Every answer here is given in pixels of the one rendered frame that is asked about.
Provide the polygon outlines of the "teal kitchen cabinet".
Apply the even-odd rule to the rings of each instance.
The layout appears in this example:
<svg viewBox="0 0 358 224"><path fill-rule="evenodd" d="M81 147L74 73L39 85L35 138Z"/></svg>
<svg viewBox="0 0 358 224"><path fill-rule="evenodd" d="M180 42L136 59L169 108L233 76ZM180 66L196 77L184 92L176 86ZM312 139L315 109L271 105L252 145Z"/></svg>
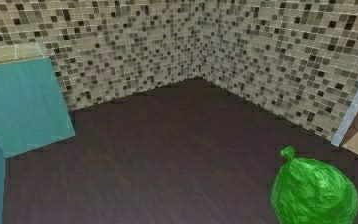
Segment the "teal kitchen cabinet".
<svg viewBox="0 0 358 224"><path fill-rule="evenodd" d="M37 42L0 46L0 224L5 160L74 135L45 48Z"/></svg>

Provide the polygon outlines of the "pale blue door frame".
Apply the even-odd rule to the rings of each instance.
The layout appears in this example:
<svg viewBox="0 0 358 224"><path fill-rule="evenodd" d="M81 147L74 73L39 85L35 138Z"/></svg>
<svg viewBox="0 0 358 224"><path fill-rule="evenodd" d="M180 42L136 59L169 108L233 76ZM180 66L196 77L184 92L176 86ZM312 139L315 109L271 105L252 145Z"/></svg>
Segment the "pale blue door frame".
<svg viewBox="0 0 358 224"><path fill-rule="evenodd" d="M342 119L342 122L339 126L339 129L335 133L334 137L331 140L331 144L334 146L339 146L342 143L342 140L345 137L345 134L350 128L350 125L352 124L356 114L358 112L358 91L356 92L356 95L351 102L350 107L345 113L345 116Z"/></svg>

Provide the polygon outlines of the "green tied garbage bag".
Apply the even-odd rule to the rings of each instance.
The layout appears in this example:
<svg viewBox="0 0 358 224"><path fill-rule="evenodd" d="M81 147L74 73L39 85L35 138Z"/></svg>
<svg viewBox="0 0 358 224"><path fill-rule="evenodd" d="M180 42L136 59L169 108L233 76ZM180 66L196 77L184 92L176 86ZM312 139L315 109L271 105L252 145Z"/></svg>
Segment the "green tied garbage bag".
<svg viewBox="0 0 358 224"><path fill-rule="evenodd" d="M316 159L297 158L291 146L271 190L271 205L280 224L353 224L358 193L337 168Z"/></svg>

